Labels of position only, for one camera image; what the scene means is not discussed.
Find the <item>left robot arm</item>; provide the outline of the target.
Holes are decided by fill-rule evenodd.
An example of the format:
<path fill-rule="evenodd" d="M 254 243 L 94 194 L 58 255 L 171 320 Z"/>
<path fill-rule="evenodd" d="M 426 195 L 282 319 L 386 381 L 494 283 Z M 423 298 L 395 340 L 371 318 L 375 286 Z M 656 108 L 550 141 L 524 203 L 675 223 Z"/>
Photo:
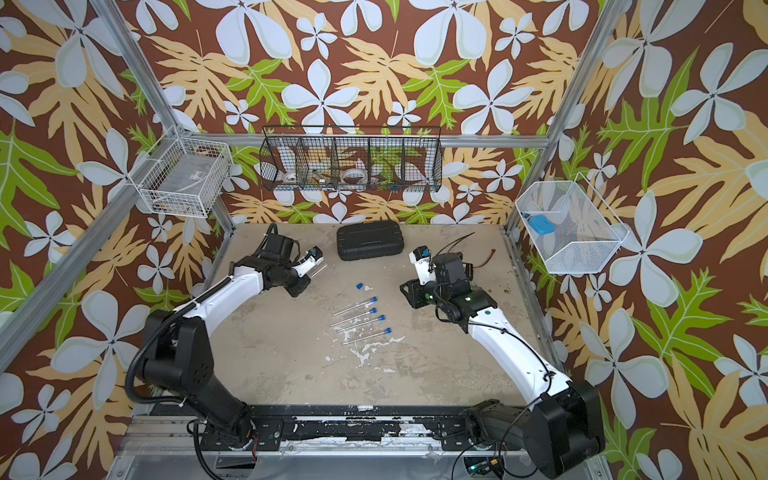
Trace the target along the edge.
<path fill-rule="evenodd" d="M 187 405 L 216 433 L 238 446 L 247 443 L 254 430 L 249 407 L 216 377 L 210 336 L 264 291 L 283 288 L 298 297 L 323 260 L 319 247 L 303 252 L 298 241 L 269 225 L 254 253 L 231 263 L 223 280 L 173 310 L 150 314 L 126 372 L 127 397 L 137 404 Z"/>

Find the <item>blue object in basket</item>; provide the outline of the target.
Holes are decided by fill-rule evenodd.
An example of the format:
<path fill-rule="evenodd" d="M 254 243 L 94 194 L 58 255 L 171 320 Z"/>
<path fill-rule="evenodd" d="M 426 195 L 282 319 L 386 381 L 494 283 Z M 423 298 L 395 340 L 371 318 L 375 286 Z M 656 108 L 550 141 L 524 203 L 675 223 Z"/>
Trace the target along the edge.
<path fill-rule="evenodd" d="M 555 225 L 544 215 L 529 216 L 528 225 L 537 235 L 548 235 L 556 230 Z"/>

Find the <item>white mesh basket right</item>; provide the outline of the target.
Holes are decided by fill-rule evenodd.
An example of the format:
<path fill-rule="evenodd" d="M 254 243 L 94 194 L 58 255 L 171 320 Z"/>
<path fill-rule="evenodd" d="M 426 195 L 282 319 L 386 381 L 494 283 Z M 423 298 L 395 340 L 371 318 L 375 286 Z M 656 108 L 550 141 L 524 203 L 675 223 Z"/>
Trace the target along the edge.
<path fill-rule="evenodd" d="M 580 175 L 575 180 L 533 182 L 515 200 L 524 227 L 548 273 L 598 274 L 629 237 L 630 230 L 596 186 Z M 546 216 L 554 233 L 537 235 L 528 217 Z"/>

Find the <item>black plastic case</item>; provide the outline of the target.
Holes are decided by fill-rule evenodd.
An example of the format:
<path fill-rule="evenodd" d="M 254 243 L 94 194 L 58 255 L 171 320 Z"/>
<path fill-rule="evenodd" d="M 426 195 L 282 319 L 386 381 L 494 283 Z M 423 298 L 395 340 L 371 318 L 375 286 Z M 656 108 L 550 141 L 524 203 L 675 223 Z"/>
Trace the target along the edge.
<path fill-rule="evenodd" d="M 401 228 L 392 220 L 350 224 L 337 231 L 337 252 L 343 261 L 393 256 L 404 246 Z"/>

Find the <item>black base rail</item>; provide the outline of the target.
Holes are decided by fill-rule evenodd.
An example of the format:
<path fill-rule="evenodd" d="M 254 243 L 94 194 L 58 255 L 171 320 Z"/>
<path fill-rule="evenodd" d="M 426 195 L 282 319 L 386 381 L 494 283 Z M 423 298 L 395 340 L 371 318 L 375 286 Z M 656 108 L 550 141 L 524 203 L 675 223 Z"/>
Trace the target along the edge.
<path fill-rule="evenodd" d="M 517 427 L 463 406 L 251 405 L 226 420 L 160 406 L 135 417 L 120 450 L 216 460 L 257 457 L 471 456 L 520 449 Z"/>

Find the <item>clear test tube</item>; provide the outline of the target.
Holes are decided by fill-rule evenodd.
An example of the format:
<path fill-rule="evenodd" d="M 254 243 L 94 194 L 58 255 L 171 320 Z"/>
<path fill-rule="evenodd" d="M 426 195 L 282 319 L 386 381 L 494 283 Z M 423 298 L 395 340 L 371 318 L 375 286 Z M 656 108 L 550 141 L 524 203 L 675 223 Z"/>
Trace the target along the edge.
<path fill-rule="evenodd" d="M 339 333 L 351 332 L 351 331 L 357 330 L 359 328 L 362 328 L 362 327 L 365 327 L 365 326 L 368 326 L 368 325 L 373 325 L 373 324 L 377 324 L 379 322 L 383 322 L 383 321 L 378 321 L 377 320 L 378 317 L 371 318 L 371 319 L 365 320 L 363 322 L 356 323 L 356 324 L 351 325 L 349 327 L 341 328 L 341 329 L 338 330 L 338 332 Z"/>
<path fill-rule="evenodd" d="M 347 308 L 345 308 L 345 309 L 342 309 L 342 310 L 340 310 L 340 311 L 338 311 L 338 312 L 335 312 L 335 313 L 333 314 L 333 317 L 338 317 L 338 316 L 341 316 L 341 315 L 347 314 L 347 313 L 349 313 L 349 312 L 351 312 L 351 311 L 356 311 L 357 309 L 360 309 L 360 308 L 367 308 L 367 307 L 370 307 L 370 306 L 372 306 L 372 305 L 373 305 L 373 304 L 375 304 L 376 302 L 375 302 L 375 303 L 371 303 L 371 302 L 369 301 L 369 300 L 370 300 L 370 298 L 368 298 L 368 299 L 366 299 L 366 300 L 364 300 L 364 301 L 362 301 L 362 302 L 356 303 L 356 304 L 354 304 L 354 305 L 352 305 L 352 306 L 350 306 L 350 307 L 347 307 Z"/>
<path fill-rule="evenodd" d="M 346 324 L 349 324 L 351 322 L 355 322 L 355 321 L 363 319 L 363 318 L 368 318 L 370 316 L 375 316 L 378 313 L 378 310 L 377 310 L 376 314 L 369 314 L 368 311 L 365 311 L 363 313 L 354 315 L 354 316 L 352 316 L 350 318 L 346 318 L 346 319 L 342 319 L 340 321 L 337 321 L 337 322 L 331 324 L 330 328 L 338 328 L 338 327 L 341 327 L 342 325 L 346 325 Z"/>
<path fill-rule="evenodd" d="M 377 337 L 380 337 L 380 336 L 389 335 L 389 334 L 384 334 L 384 330 L 385 329 L 382 329 L 382 330 L 379 330 L 379 331 L 375 331 L 373 333 L 369 333 L 369 334 L 364 335 L 364 336 L 359 336 L 359 337 L 355 337 L 355 338 L 351 338 L 351 339 L 345 340 L 342 343 L 342 345 L 343 346 L 353 345 L 353 344 L 356 344 L 356 343 L 359 343 L 359 342 L 363 342 L 363 341 L 367 341 L 367 340 L 370 340 L 370 339 L 373 339 L 373 338 L 377 338 Z"/>
<path fill-rule="evenodd" d="M 322 273 L 325 269 L 327 269 L 328 265 L 323 265 L 322 267 L 318 268 L 317 270 L 310 272 L 310 278 L 314 278 L 318 276 L 320 273 Z"/>

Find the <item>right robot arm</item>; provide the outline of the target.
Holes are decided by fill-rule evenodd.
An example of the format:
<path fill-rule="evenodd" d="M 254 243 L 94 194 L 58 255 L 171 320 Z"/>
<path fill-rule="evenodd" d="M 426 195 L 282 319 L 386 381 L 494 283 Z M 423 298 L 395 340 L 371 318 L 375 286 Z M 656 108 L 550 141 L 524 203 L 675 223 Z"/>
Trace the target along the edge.
<path fill-rule="evenodd" d="M 472 285 L 473 266 L 455 245 L 412 250 L 417 277 L 400 291 L 412 308 L 433 306 L 438 321 L 458 326 L 483 346 L 524 398 L 522 407 L 486 400 L 465 410 L 471 446 L 496 455 L 523 450 L 536 472 L 555 479 L 606 446 L 597 390 L 558 370 L 519 334 L 498 302 Z"/>

